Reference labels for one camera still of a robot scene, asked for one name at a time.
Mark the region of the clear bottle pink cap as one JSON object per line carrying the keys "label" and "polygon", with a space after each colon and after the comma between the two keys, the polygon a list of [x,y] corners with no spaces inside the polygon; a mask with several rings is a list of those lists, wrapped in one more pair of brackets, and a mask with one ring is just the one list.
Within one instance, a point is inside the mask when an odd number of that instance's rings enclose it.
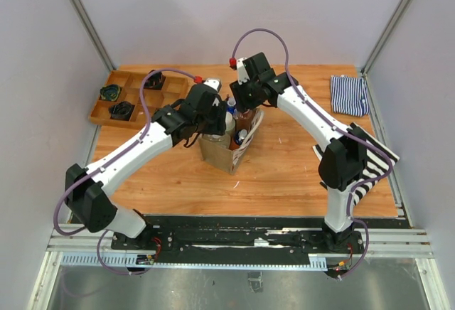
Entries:
{"label": "clear bottle pink cap", "polygon": [[233,117],[236,123],[236,131],[239,132],[240,130],[246,130],[249,132],[255,113],[255,110],[248,110],[246,112],[239,112],[238,110],[235,110]]}

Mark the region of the blue white striped cloth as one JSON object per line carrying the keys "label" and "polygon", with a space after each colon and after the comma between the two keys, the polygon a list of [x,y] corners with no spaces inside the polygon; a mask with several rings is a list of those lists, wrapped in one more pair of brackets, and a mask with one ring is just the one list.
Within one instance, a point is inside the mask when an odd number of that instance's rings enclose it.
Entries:
{"label": "blue white striped cloth", "polygon": [[364,117],[370,112],[367,85],[362,77],[332,75],[330,95],[334,113]]}

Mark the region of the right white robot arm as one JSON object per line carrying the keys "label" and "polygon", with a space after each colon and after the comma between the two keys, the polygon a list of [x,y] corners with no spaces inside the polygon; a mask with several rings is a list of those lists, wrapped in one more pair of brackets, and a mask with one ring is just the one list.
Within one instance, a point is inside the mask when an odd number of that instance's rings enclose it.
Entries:
{"label": "right white robot arm", "polygon": [[229,66],[237,73],[230,89],[241,112],[264,104],[280,109],[296,120],[322,150],[318,173],[328,192],[322,244],[331,253],[340,252],[353,232],[353,198],[349,190],[366,167],[366,148],[353,138],[360,132],[330,119],[289,73],[276,74],[264,53],[230,58]]}

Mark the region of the clear bottle white cap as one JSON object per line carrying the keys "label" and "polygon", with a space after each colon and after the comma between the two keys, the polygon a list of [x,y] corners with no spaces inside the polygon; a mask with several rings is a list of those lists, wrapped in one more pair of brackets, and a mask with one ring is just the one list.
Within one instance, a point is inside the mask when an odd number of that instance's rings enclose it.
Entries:
{"label": "clear bottle white cap", "polygon": [[224,149],[228,149],[230,146],[230,142],[231,142],[231,137],[229,134],[224,134],[224,135],[204,134],[203,138]]}

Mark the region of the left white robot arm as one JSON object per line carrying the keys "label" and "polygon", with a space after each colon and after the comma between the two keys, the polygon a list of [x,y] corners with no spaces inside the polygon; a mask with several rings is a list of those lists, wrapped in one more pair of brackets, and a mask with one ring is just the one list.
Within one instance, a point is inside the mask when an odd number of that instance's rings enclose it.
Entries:
{"label": "left white robot arm", "polygon": [[91,233],[110,230],[127,237],[137,250],[152,241],[152,226],[138,211],[114,204],[110,196],[155,156],[189,143],[199,134],[225,131],[226,104],[221,82],[209,79],[194,85],[180,102],[159,109],[135,136],[103,159],[66,172],[65,204]]}

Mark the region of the black white striped cloth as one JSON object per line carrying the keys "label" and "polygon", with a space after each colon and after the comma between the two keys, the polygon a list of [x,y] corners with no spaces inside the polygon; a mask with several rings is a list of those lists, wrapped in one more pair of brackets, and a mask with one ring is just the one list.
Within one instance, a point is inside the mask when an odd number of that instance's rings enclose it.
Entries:
{"label": "black white striped cloth", "polygon": [[342,136],[332,139],[325,149],[317,144],[313,150],[319,160],[320,184],[352,195],[353,204],[357,205],[400,158],[355,122],[347,132],[362,142]]}

